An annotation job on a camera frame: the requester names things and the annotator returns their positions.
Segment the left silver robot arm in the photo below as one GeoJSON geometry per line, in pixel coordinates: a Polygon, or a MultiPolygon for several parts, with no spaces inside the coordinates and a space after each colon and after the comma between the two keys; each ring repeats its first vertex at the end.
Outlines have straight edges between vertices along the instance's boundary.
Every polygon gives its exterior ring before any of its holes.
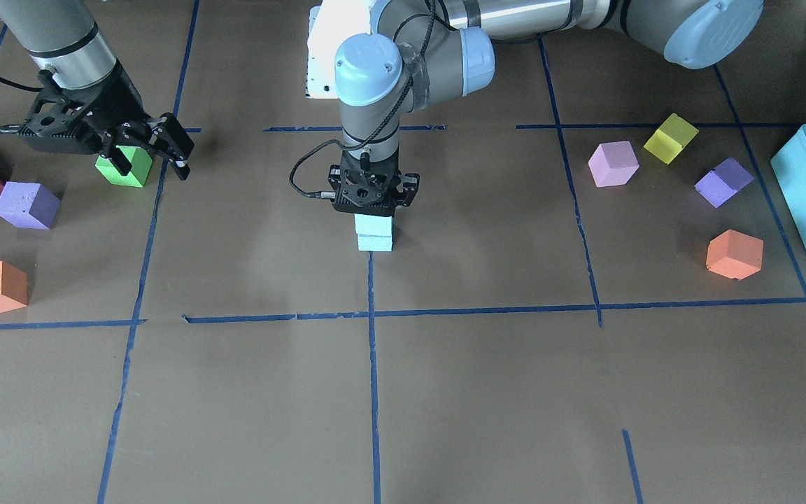
{"type": "Polygon", "coordinates": [[[375,216],[412,204],[420,179],[399,168],[401,116],[489,86],[498,45],[605,28],[698,69],[735,51],[761,13],[761,1],[325,1],[308,48],[343,138],[330,189],[306,196],[375,216]]]}

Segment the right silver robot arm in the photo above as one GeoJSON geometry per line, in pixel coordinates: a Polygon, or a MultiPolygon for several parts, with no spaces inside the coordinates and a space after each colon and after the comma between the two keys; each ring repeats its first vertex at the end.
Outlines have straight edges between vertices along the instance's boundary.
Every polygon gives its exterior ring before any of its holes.
{"type": "Polygon", "coordinates": [[[0,22],[38,66],[25,121],[0,127],[39,152],[98,155],[126,176],[122,147],[166,160],[185,181],[193,140],[172,113],[150,117],[83,1],[0,1],[0,22]]]}

